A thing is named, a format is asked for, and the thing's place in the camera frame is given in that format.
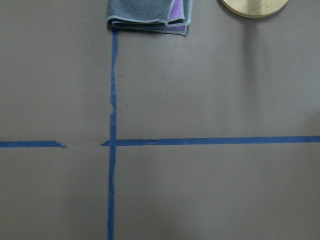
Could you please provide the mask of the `wooden stand with round base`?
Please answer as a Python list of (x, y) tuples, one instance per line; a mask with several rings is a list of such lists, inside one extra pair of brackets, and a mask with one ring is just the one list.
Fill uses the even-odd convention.
[(221, 3), (239, 16), (259, 19), (275, 14), (288, 0), (221, 0)]

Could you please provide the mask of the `grey folded cloth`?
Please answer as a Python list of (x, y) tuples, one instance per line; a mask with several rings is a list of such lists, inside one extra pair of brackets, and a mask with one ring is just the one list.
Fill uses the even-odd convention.
[(118, 29), (185, 36), (192, 0), (109, 0), (106, 22)]

